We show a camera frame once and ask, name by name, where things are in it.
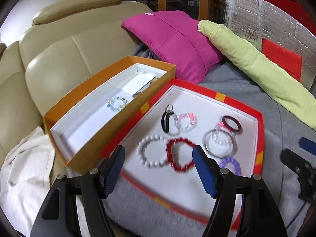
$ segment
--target dark red bangle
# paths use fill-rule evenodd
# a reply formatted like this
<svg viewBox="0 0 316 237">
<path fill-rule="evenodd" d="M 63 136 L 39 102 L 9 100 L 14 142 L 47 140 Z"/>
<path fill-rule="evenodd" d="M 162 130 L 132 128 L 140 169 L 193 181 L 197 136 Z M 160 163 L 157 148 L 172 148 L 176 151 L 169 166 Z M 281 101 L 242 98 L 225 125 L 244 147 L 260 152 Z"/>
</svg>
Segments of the dark red bangle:
<svg viewBox="0 0 316 237">
<path fill-rule="evenodd" d="M 185 138 L 176 138 L 176 139 L 171 139 L 169 140 L 169 142 L 167 143 L 166 146 L 166 153 L 167 153 L 167 161 L 168 163 L 171 164 L 171 166 L 174 168 L 175 171 L 178 172 L 185 172 L 187 169 L 189 169 L 190 167 L 194 166 L 194 162 L 193 160 L 191 160 L 188 164 L 185 164 L 184 167 L 180 167 L 176 164 L 176 162 L 174 162 L 173 158 L 172 158 L 172 154 L 171 154 L 171 146 L 173 145 L 173 143 L 175 142 L 185 142 L 187 145 L 189 145 L 190 147 L 194 148 L 195 147 L 195 143 L 189 141 L 188 139 Z"/>
<path fill-rule="evenodd" d="M 233 121 L 236 123 L 238 129 L 232 128 L 230 125 L 228 125 L 228 123 L 226 122 L 226 119 L 231 119 L 231 120 L 233 120 Z M 237 119 L 231 117 L 231 116 L 223 116 L 223 118 L 222 118 L 222 123 L 224 124 L 224 126 L 225 126 L 228 130 L 230 130 L 230 131 L 232 131 L 232 132 L 240 133 L 241 130 L 242 130 L 241 124 L 239 123 L 239 121 L 238 121 Z"/>
</svg>

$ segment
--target beige leather sofa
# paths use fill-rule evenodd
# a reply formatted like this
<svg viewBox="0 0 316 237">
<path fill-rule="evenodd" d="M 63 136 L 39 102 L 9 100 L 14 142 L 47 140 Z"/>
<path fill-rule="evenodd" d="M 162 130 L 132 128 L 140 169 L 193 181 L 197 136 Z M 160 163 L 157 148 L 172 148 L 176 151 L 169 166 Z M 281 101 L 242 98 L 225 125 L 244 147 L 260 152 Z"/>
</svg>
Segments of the beige leather sofa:
<svg viewBox="0 0 316 237">
<path fill-rule="evenodd" d="M 19 41 L 0 44 L 0 165 L 72 88 L 132 52 L 136 40 L 120 23 L 150 11 L 130 1 L 62 0 L 37 13 Z M 61 172 L 55 158 L 51 182 Z"/>
</svg>

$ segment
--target screw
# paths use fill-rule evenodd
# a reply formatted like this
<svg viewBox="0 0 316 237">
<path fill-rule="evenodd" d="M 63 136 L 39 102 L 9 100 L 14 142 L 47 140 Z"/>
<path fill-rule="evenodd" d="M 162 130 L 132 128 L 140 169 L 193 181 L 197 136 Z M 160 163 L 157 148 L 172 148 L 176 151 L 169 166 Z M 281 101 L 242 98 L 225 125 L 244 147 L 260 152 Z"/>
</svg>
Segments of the screw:
<svg viewBox="0 0 316 237">
<path fill-rule="evenodd" d="M 225 167 L 222 167 L 219 172 L 221 172 L 223 175 L 227 175 L 229 173 L 229 170 Z"/>
<path fill-rule="evenodd" d="M 253 175 L 253 178 L 254 178 L 255 180 L 259 181 L 259 180 L 261 179 L 261 176 L 258 175 L 258 174 L 254 174 L 254 175 Z"/>
<path fill-rule="evenodd" d="M 97 172 L 98 172 L 97 168 L 90 169 L 90 171 L 89 171 L 90 175 L 95 175 L 95 174 L 97 174 Z"/>
<path fill-rule="evenodd" d="M 65 177 L 65 175 L 64 175 L 63 173 L 61 173 L 61 174 L 58 174 L 56 178 L 57 178 L 58 180 L 61 180 L 61 179 L 63 179 L 64 177 Z"/>
</svg>

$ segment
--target red fabric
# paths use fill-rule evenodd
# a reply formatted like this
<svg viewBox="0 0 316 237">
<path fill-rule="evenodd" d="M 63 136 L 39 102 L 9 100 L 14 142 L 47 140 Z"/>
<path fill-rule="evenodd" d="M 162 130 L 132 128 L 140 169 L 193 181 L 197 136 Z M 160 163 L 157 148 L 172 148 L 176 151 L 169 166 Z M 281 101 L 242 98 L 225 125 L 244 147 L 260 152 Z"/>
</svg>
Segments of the red fabric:
<svg viewBox="0 0 316 237">
<path fill-rule="evenodd" d="M 303 6 L 297 0 L 265 0 L 276 7 L 285 11 L 288 15 L 295 18 L 299 23 L 306 27 L 316 36 L 316 26 L 310 19 Z"/>
<path fill-rule="evenodd" d="M 302 57 L 267 39 L 262 39 L 262 53 L 283 68 L 291 77 L 301 81 Z"/>
</svg>

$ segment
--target yellow stripe on box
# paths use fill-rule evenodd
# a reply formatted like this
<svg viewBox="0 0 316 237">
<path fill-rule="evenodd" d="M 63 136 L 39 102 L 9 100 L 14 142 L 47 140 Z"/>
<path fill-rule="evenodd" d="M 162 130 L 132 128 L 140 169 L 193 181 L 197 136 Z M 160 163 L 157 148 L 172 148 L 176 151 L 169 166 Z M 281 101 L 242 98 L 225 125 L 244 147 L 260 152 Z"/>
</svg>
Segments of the yellow stripe on box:
<svg viewBox="0 0 316 237">
<path fill-rule="evenodd" d="M 263 162 L 263 151 L 257 154 L 255 166 L 261 165 L 262 162 Z"/>
<path fill-rule="evenodd" d="M 144 115 L 146 113 L 146 111 L 149 110 L 149 103 L 146 102 L 140 109 L 140 111 L 142 112 L 142 114 Z"/>
<path fill-rule="evenodd" d="M 165 208 L 170 209 L 169 204 L 165 203 L 164 201 L 162 201 L 162 200 L 160 200 L 158 198 L 154 198 L 154 201 L 157 202 L 158 204 L 164 206 Z"/>
<path fill-rule="evenodd" d="M 215 99 L 221 102 L 224 102 L 226 98 L 226 95 L 221 94 L 220 92 L 216 93 Z"/>
</svg>

